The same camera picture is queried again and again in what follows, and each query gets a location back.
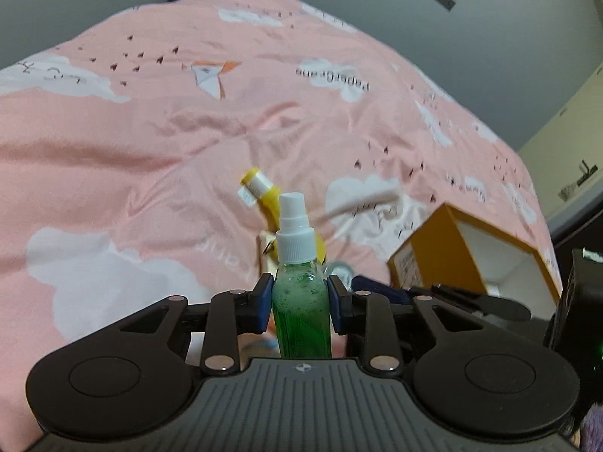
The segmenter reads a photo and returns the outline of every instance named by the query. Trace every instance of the yellow tube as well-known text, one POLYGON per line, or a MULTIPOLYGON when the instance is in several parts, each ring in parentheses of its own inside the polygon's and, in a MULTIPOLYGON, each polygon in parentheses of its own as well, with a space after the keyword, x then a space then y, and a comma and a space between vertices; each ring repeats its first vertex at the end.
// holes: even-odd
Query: yellow tube
MULTIPOLYGON (((278 231, 280 218, 279 195, 283 193, 280 188, 274 185, 258 167, 249 170, 240 183, 245 185, 257 199, 257 202, 260 204, 260 207, 266 216, 269 229, 272 230, 272 232, 278 231)), ((316 232, 315 236, 317 259, 320 263, 324 263, 327 257, 324 241, 316 232)), ((278 250, 276 242, 274 242, 274 245, 274 252, 276 253, 278 250)))

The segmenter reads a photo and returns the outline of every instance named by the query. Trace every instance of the open box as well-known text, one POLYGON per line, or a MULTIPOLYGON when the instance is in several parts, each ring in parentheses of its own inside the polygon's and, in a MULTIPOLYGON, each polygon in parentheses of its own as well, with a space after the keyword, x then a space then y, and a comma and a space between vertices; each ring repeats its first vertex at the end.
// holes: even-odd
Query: open box
POLYGON ((559 293, 536 248, 444 203, 390 258, 397 287, 444 284, 514 299, 550 319, 559 293))

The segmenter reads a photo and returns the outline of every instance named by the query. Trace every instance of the pink blanket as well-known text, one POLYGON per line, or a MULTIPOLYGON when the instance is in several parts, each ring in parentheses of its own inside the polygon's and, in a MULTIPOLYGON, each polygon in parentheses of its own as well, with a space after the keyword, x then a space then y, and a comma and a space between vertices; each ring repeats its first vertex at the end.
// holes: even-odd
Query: pink blanket
MULTIPOLYGON (((396 52, 297 0, 122 12, 0 71, 0 448, 40 431, 25 379, 45 354, 171 294, 251 288, 259 166, 302 191, 328 259, 388 281, 442 202, 539 248, 528 172, 396 52)), ((198 358, 198 340, 189 355, 198 358)))

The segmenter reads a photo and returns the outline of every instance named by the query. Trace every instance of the yellow cardboard box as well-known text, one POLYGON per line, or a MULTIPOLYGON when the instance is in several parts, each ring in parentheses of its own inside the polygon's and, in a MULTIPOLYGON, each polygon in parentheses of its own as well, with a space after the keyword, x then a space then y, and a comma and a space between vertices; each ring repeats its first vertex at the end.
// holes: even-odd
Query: yellow cardboard box
POLYGON ((549 319, 559 293, 536 248, 449 204, 390 258, 396 287, 444 284, 514 299, 549 319))

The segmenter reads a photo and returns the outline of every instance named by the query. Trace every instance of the white spray nozzle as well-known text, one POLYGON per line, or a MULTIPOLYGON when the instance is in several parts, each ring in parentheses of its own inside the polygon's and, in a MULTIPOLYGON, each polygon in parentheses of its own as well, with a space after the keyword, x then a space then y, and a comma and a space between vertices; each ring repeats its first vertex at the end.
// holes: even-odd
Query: white spray nozzle
POLYGON ((279 195, 280 229, 276 233, 279 262, 306 263, 316 258, 314 230, 306 214, 303 194, 279 195))

